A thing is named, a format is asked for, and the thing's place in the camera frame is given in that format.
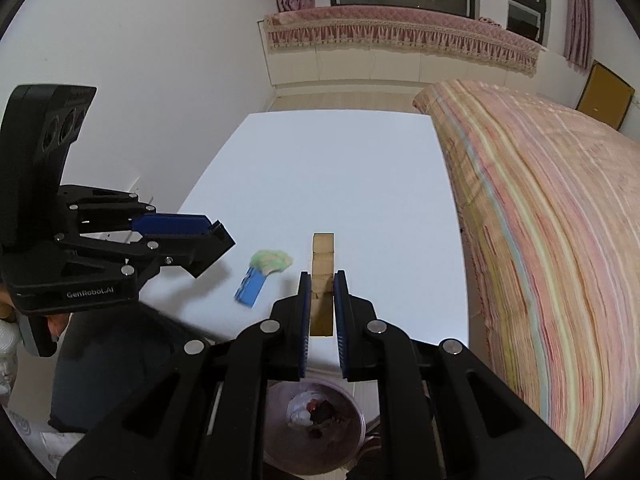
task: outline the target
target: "person's leg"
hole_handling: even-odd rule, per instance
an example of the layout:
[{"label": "person's leg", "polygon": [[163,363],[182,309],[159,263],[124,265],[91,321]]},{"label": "person's leg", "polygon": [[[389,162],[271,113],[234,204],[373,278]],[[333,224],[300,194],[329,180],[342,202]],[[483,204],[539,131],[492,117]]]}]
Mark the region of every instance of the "person's leg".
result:
[{"label": "person's leg", "polygon": [[56,365],[49,424],[86,433],[195,337],[142,304],[73,314]]}]

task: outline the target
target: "bed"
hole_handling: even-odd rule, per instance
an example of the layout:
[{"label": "bed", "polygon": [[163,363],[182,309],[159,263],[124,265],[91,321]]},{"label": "bed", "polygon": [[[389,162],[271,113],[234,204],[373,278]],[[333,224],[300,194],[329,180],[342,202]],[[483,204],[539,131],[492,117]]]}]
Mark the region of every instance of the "bed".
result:
[{"label": "bed", "polygon": [[445,155],[490,365],[592,472],[640,402],[640,143],[481,82],[414,106]]}]

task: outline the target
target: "white tabletop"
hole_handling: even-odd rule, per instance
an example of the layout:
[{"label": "white tabletop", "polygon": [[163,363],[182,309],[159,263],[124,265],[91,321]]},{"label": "white tabletop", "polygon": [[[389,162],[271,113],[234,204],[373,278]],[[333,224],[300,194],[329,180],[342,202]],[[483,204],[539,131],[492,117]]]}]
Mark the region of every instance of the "white tabletop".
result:
[{"label": "white tabletop", "polygon": [[[335,270],[378,318],[411,338],[467,344],[460,229],[431,118],[360,110],[249,115],[210,163],[180,213],[219,219],[236,245],[197,280],[163,268],[140,299],[216,338],[269,317],[311,272],[314,233],[335,234]],[[294,263],[270,275],[253,308],[234,294],[260,249]],[[338,369],[333,337],[312,337],[308,364]]]}]

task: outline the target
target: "blue box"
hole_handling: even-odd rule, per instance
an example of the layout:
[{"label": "blue box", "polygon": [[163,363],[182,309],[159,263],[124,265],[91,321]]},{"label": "blue box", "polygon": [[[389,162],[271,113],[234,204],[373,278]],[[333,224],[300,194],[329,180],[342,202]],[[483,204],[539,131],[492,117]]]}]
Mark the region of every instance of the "blue box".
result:
[{"label": "blue box", "polygon": [[266,279],[267,277],[258,269],[249,267],[236,292],[236,301],[246,306],[254,306],[255,300],[258,298],[258,294],[260,294],[260,290]]}]

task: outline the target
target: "striped bedspread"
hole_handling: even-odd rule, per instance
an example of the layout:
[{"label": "striped bedspread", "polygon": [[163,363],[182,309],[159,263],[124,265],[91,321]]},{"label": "striped bedspread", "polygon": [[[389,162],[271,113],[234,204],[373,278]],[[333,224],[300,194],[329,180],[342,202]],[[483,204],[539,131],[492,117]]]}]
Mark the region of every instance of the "striped bedspread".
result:
[{"label": "striped bedspread", "polygon": [[590,472],[640,403],[640,143],[481,82],[414,105],[440,137],[494,371]]}]

